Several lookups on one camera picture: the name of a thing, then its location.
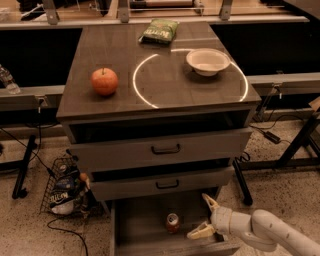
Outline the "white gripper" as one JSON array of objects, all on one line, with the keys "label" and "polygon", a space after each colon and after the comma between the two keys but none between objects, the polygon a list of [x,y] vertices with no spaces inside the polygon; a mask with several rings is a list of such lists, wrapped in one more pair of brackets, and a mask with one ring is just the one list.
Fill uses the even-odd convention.
[{"label": "white gripper", "polygon": [[237,226],[240,216],[230,208],[220,207],[220,205],[208,194],[203,193],[202,198],[207,203],[211,214],[211,224],[208,222],[201,223],[197,228],[187,233],[187,238],[197,240],[212,236],[215,231],[220,235],[239,233]]}]

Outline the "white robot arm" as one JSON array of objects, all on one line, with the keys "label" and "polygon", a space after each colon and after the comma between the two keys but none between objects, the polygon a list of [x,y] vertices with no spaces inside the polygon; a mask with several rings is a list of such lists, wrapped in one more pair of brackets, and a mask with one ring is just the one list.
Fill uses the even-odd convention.
[{"label": "white robot arm", "polygon": [[187,234],[197,240],[212,236],[233,235],[247,245],[265,252],[272,252],[277,245],[284,247],[292,256],[320,256],[320,245],[298,232],[274,214],[255,210],[252,214],[236,212],[220,206],[208,194],[202,198],[207,203],[211,216]]}]

